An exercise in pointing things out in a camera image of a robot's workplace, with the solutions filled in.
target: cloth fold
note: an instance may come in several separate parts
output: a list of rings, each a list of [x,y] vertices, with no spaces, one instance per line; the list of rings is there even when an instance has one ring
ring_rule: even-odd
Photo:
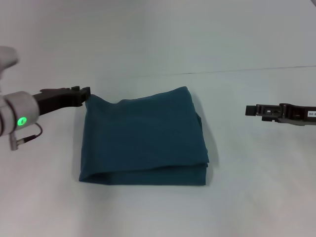
[[[86,108],[80,181],[205,185],[202,123],[186,87],[117,104],[91,95]]]

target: white table surface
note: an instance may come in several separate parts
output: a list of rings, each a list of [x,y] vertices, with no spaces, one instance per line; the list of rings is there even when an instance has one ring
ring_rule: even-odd
[[[0,0],[0,44],[21,56],[5,94],[187,86],[211,160],[205,187],[79,183],[85,108],[54,111],[19,150],[0,138],[0,236],[314,237],[316,127],[244,112],[316,105],[315,22],[309,0]]]

